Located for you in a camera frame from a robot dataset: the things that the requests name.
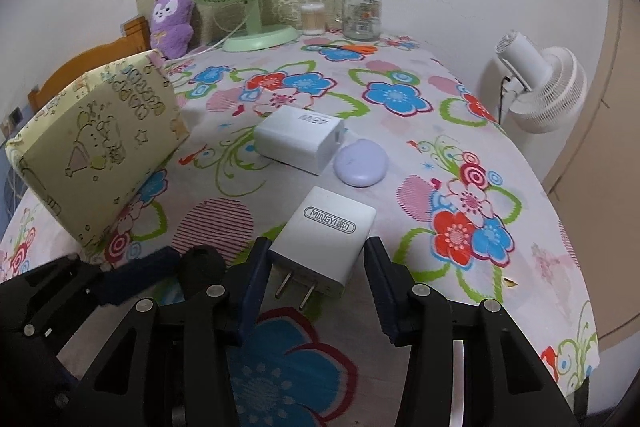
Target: wooden bed frame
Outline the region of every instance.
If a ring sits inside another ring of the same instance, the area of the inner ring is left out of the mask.
[[[43,108],[78,76],[87,71],[151,49],[149,26],[144,17],[137,17],[122,25],[124,36],[96,48],[85,51],[72,58],[49,77],[43,86],[35,87],[29,94],[29,105],[34,114]]]

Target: floral tablecloth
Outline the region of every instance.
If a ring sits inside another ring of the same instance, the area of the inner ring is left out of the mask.
[[[502,302],[563,393],[596,367],[589,297],[558,216],[492,115],[421,44],[326,34],[261,52],[213,50],[164,69],[191,136],[89,261],[119,266],[167,244],[184,252],[208,243],[238,263],[319,185],[375,207],[372,235],[415,280],[450,299]],[[284,104],[344,118],[346,144],[382,145],[386,178],[353,188],[331,166],[313,176],[259,156],[254,128]],[[28,192],[0,243],[0,278],[78,250]],[[274,299],[283,276],[273,270],[254,332],[229,352],[242,425],[393,425],[408,350],[383,335],[362,260],[340,299],[314,294],[304,313],[305,287]],[[151,293],[163,304],[182,299],[175,280]]]

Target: power adapter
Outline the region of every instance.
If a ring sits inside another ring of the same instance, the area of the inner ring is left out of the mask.
[[[254,130],[258,154],[311,174],[320,174],[344,135],[342,118],[283,105]]]
[[[287,271],[276,297],[292,279],[309,287],[300,310],[314,291],[340,296],[375,217],[371,206],[312,188],[270,248]]]

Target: patterned box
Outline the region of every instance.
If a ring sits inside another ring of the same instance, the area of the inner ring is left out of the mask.
[[[89,251],[189,135],[156,64],[150,51],[85,73],[6,144],[15,170]]]

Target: stuffed animal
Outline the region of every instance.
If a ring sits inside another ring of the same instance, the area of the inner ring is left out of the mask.
[[[192,0],[156,0],[151,21],[151,47],[167,58],[180,58],[193,37]]]

